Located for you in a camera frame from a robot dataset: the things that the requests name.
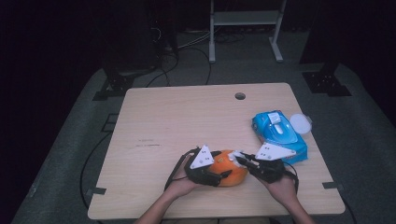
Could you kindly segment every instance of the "white round lid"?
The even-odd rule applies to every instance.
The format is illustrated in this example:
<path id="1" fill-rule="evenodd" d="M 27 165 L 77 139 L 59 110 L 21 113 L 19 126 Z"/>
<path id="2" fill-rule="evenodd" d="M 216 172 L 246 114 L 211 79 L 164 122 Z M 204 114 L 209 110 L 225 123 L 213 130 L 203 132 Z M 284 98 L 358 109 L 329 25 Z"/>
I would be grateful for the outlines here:
<path id="1" fill-rule="evenodd" d="M 294 131 L 299 134 L 309 133 L 312 129 L 311 122 L 309 122 L 308 118 L 304 114 L 293 114 L 290 117 L 290 124 Z"/>

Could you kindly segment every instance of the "person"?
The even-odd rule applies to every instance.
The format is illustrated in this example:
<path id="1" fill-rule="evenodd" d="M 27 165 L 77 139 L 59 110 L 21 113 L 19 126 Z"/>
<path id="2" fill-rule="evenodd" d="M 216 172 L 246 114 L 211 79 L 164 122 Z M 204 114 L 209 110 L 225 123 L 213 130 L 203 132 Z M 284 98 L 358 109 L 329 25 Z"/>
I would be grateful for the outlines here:
<path id="1" fill-rule="evenodd" d="M 183 161 L 177 170 L 174 179 L 163 194 L 154 202 L 154 204 L 134 223 L 134 224 L 158 224 L 162 221 L 163 215 L 169 206 L 179 197 L 189 194 L 194 189 L 202 186 L 195 184 L 187 178 L 184 166 L 188 158 Z M 280 180 L 268 184 L 258 178 L 258 180 L 268 189 L 271 196 L 284 206 L 296 224 L 314 224 L 314 219 L 309 216 L 300 201 L 294 188 L 293 179 L 284 175 Z"/>

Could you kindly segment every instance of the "blue wipes package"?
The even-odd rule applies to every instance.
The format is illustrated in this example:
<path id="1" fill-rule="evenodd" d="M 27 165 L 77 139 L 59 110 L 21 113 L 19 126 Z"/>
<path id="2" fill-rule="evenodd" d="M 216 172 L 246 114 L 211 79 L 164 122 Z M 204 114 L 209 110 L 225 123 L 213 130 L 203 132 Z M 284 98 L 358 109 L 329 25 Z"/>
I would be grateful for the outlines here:
<path id="1" fill-rule="evenodd" d="M 257 114 L 252 119 L 252 128 L 260 141 L 296 151 L 296 155 L 282 159 L 290 164 L 304 161 L 307 157 L 307 145 L 304 139 L 294 131 L 290 122 L 280 110 Z"/>

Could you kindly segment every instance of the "orange pumpkin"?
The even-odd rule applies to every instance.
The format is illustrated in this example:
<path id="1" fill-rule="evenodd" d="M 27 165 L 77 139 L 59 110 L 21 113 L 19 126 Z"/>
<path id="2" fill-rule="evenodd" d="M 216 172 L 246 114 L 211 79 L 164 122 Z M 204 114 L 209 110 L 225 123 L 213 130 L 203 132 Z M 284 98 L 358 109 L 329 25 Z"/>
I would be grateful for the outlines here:
<path id="1" fill-rule="evenodd" d="M 242 183 L 248 173 L 248 169 L 239 167 L 230 160 L 228 154 L 233 153 L 233 150 L 225 149 L 215 156 L 213 159 L 215 163 L 209 166 L 208 170 L 215 174 L 221 174 L 225 171 L 232 170 L 228 177 L 221 179 L 219 187 L 231 187 Z"/>

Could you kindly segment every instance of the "gray carpet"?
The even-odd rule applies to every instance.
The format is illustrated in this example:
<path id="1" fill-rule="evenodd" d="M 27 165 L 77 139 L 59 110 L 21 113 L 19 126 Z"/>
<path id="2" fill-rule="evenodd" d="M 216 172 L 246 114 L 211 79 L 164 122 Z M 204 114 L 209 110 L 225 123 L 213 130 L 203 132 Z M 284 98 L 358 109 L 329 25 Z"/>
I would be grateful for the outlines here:
<path id="1" fill-rule="evenodd" d="M 284 57 L 277 63 L 268 43 L 270 34 L 245 35 L 232 44 L 217 44 L 217 61 L 211 65 L 209 85 L 287 82 L 303 112 L 313 120 L 312 133 L 340 194 L 350 205 L 358 223 L 394 223 L 396 220 L 396 132 L 361 85 L 356 74 L 339 65 L 335 75 L 352 96 L 329 97 L 311 93 L 302 72 L 317 71 L 321 64 L 299 64 L 308 33 L 281 32 L 278 45 Z M 182 45 L 196 35 L 180 34 Z M 207 42 L 193 46 L 207 53 Z M 163 68 L 175 64 L 165 57 Z M 162 71 L 135 80 L 134 88 L 146 85 Z M 171 86 L 205 85 L 209 64 L 196 49 L 183 49 L 177 67 L 168 73 Z M 87 204 L 106 155 L 110 136 L 102 128 L 109 114 L 119 113 L 122 97 L 93 101 L 106 80 L 103 70 L 92 74 L 59 132 L 53 147 L 26 196 L 13 223 L 95 223 L 87 217 L 79 181 Z M 166 86 L 164 76 L 150 87 Z M 291 223 L 289 217 L 276 217 Z M 318 223 L 353 223 L 350 211 L 337 216 L 315 216 Z M 103 223 L 132 223 L 106 220 Z"/>

